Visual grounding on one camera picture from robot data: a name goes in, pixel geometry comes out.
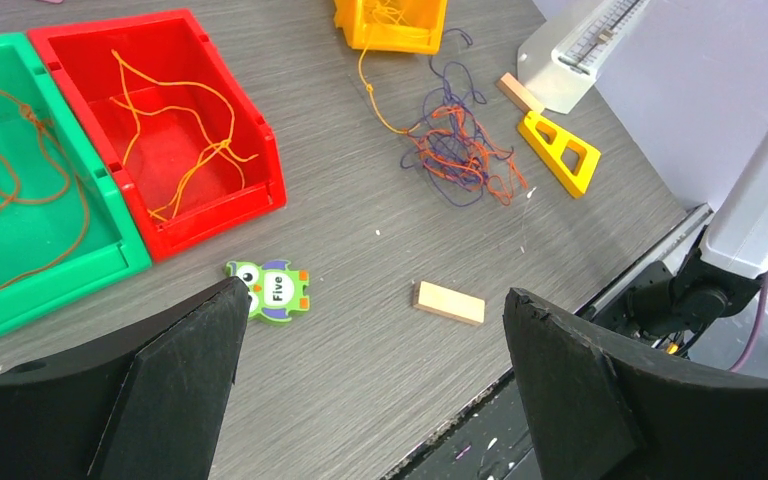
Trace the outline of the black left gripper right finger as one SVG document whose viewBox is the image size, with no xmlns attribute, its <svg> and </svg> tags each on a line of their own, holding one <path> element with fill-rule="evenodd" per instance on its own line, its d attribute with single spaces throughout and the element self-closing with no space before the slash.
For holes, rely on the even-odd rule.
<svg viewBox="0 0 768 480">
<path fill-rule="evenodd" d="M 694 363 L 521 288 L 503 324 L 546 479 L 768 479 L 768 379 Z"/>
</svg>

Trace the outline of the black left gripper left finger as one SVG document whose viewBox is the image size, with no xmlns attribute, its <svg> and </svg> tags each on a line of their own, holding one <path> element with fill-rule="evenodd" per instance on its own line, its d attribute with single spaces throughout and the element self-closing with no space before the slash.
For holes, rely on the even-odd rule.
<svg viewBox="0 0 768 480">
<path fill-rule="evenodd" d="M 205 479 L 249 313 L 224 279 L 0 374 L 0 479 Z"/>
</svg>

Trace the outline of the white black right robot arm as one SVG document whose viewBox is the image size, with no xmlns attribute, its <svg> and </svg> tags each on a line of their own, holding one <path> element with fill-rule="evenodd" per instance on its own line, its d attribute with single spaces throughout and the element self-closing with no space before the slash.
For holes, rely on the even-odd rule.
<svg viewBox="0 0 768 480">
<path fill-rule="evenodd" d="M 768 131 L 676 274 L 630 293 L 627 318 L 645 333 L 705 331 L 768 289 Z"/>
</svg>

